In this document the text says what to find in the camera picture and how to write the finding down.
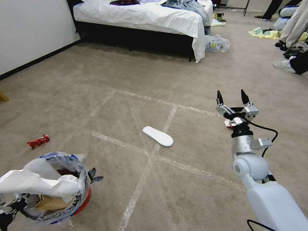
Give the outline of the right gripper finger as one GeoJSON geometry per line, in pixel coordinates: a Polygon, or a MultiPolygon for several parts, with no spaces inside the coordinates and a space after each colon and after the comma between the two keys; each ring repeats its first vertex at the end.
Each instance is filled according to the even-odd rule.
{"type": "Polygon", "coordinates": [[[245,93],[245,91],[243,89],[241,89],[241,99],[242,99],[242,103],[243,103],[243,109],[242,109],[242,113],[249,113],[249,97],[248,95],[245,93]]]}
{"type": "Polygon", "coordinates": [[[219,90],[217,90],[216,102],[217,106],[215,108],[224,118],[229,118],[233,115],[233,110],[224,104],[222,95],[219,90]]]}

